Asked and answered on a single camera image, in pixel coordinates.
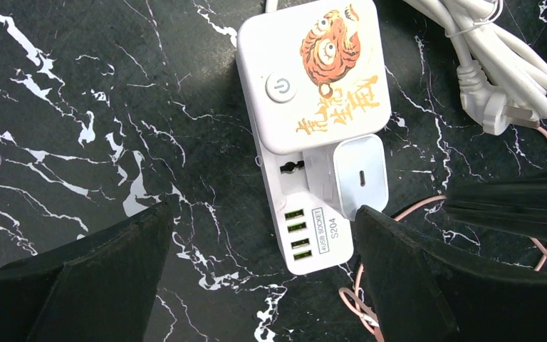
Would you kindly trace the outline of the white tiger power strip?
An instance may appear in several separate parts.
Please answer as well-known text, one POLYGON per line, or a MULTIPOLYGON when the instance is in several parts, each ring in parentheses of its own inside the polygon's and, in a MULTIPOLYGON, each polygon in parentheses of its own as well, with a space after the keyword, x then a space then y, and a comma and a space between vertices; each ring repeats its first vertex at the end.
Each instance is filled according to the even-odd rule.
POLYGON ((300 276, 353 255, 352 221, 310 192, 303 152, 379 137, 392 109, 372 1, 274 5, 241 25, 236 64, 278 247, 300 276))

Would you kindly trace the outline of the white USB charger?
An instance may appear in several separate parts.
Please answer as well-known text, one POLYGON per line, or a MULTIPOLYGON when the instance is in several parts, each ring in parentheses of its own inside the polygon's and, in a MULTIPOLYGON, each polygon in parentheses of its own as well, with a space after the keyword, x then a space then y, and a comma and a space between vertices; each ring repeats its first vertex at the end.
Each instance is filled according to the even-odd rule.
POLYGON ((363 135, 303 152, 310 192, 353 221, 368 206, 381 212, 390 198, 382 140, 363 135))

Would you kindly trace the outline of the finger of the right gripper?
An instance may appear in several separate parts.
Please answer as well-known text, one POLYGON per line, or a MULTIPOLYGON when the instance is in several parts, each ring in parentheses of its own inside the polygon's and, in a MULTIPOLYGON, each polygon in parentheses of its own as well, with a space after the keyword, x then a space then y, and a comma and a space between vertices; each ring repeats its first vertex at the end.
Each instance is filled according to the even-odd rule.
POLYGON ((454 188, 444 210, 460 222, 547 240, 547 170, 454 188))

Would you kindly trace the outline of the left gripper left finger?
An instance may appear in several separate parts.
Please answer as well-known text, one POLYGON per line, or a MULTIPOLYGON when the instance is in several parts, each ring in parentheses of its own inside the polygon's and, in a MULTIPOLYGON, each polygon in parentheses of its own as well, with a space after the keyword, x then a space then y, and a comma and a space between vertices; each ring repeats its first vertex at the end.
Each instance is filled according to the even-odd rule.
POLYGON ((0 267, 0 341, 141 341, 174 231, 169 202, 0 267))

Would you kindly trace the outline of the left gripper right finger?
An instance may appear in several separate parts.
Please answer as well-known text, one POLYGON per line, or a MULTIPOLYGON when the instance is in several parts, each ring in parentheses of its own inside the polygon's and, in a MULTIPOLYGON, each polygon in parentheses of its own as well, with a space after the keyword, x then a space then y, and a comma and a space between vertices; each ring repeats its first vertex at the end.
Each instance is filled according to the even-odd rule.
POLYGON ((386 341, 547 341, 547 273, 482 258, 367 206, 353 234, 386 341))

